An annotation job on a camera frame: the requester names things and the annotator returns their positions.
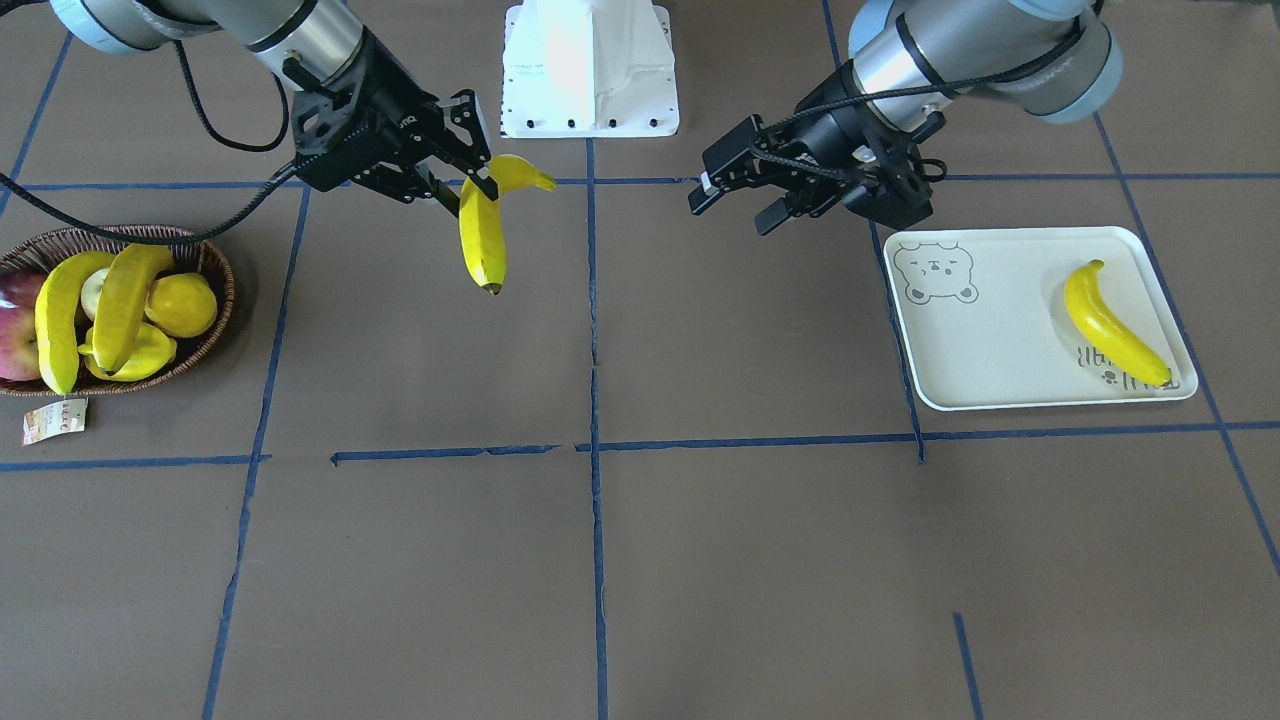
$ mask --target paper label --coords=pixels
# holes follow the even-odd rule
[[[88,400],[78,397],[27,413],[22,420],[22,445],[26,447],[55,436],[84,432],[87,411]]]

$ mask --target fruit basket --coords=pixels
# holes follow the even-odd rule
[[[177,240],[195,234],[191,231],[170,225],[109,225],[106,229],[155,240]],[[28,240],[0,258],[0,274],[15,270],[47,273],[78,252],[87,250],[119,252],[125,245],[76,228],[52,231]],[[236,278],[232,275],[227,258],[207,242],[170,245],[169,250],[173,251],[174,273],[200,273],[209,281],[209,287],[214,291],[219,305],[218,318],[212,327],[198,337],[178,340],[178,354],[174,361],[160,373],[143,380],[133,383],[101,380],[81,368],[73,395],[119,395],[168,382],[186,373],[209,355],[225,332],[236,306]],[[0,395],[58,397],[58,393],[45,386],[41,379],[24,382],[0,379]]]

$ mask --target white tray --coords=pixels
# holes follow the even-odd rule
[[[1071,323],[1066,277],[1089,260],[1112,311],[1174,380],[1144,384]],[[915,389],[937,410],[1185,400],[1199,377],[1142,242],[1124,228],[900,232],[884,261]]]

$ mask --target banana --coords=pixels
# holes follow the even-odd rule
[[[58,395],[76,388],[79,354],[76,351],[76,313],[81,286],[90,275],[111,264],[110,252],[88,251],[72,255],[49,273],[36,296],[36,348],[40,377]]]
[[[95,378],[133,383],[150,378],[173,363],[174,357],[178,356],[178,342],[150,323],[140,324],[138,340],[133,346],[133,352],[129,354],[129,361],[113,375],[104,373],[93,361],[93,328],[90,328],[84,334],[84,345],[81,345],[78,350],[84,356],[84,368]]]
[[[513,190],[540,187],[556,190],[556,178],[539,170],[518,155],[498,155],[489,163],[490,177],[498,183],[499,200],[489,200],[470,178],[462,183],[458,206],[458,232],[462,259],[471,279],[493,295],[502,292],[507,279],[507,240],[502,232],[500,197]]]
[[[1149,386],[1162,387],[1172,380],[1169,364],[1133,333],[1107,307],[1098,290],[1102,260],[1093,260],[1066,278],[1066,313],[1084,334],[1121,370]]]
[[[93,318],[93,361],[105,374],[129,360],[151,283],[169,269],[173,252],[163,245],[128,245],[115,256]]]

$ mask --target yellow lemon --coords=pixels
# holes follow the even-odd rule
[[[108,375],[93,360],[93,328],[84,334],[84,345],[78,347],[84,356],[84,366],[100,380],[115,380],[119,383],[133,383],[145,380],[160,372],[178,354],[178,342],[160,332],[160,328],[142,323],[138,325],[138,338],[133,342],[133,352],[124,361],[124,366],[114,374]]]
[[[218,299],[200,273],[168,275],[147,296],[147,319],[172,337],[196,337],[218,318]]]

